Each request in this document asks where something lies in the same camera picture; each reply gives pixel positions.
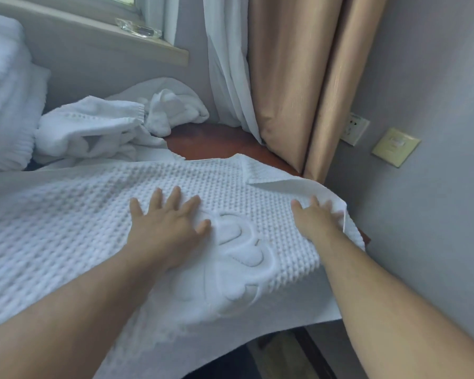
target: right hand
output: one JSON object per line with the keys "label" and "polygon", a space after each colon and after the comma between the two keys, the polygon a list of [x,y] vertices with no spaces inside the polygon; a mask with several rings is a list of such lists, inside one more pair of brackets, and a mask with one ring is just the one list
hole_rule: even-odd
{"label": "right hand", "polygon": [[292,201],[293,218],[295,225],[304,237],[315,245],[323,246],[335,236],[344,236],[339,220],[344,212],[332,213],[332,201],[326,201],[320,205],[318,198],[311,197],[310,206],[303,209],[300,202]]}

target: light switch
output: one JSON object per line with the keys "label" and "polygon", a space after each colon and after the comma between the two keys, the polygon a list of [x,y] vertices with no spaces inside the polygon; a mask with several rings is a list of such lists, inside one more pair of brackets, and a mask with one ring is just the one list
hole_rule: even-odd
{"label": "light switch", "polygon": [[420,142],[420,139],[390,128],[372,150],[372,154],[395,167],[400,167]]}

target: wall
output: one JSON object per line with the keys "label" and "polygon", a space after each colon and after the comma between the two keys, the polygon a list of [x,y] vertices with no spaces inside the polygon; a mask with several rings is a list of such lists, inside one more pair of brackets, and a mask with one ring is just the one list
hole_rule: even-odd
{"label": "wall", "polygon": [[[474,0],[390,0],[353,111],[371,125],[328,187],[369,254],[474,337]],[[390,126],[423,140],[400,169],[370,155]]]}
{"label": "wall", "polygon": [[51,69],[47,107],[85,96],[107,97],[139,82],[174,77],[196,91],[217,122],[209,82],[203,0],[179,0],[175,46],[190,52],[187,67],[154,62],[134,53],[88,44],[84,37],[43,18],[13,16],[25,27],[34,63]]}

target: power outlet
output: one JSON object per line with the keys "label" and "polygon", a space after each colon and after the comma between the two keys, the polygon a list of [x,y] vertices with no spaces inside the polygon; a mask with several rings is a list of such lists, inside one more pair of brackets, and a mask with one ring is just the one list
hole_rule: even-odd
{"label": "power outlet", "polygon": [[341,135],[341,140],[351,146],[356,145],[369,123],[371,122],[363,117],[357,116],[354,113],[349,114],[349,120]]}

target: window frame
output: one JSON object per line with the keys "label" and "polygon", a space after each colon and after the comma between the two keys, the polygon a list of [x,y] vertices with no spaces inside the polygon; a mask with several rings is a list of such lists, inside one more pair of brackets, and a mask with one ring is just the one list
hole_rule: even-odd
{"label": "window frame", "polygon": [[135,0],[127,5],[117,0],[25,0],[107,24],[116,18],[163,31],[165,0]]}

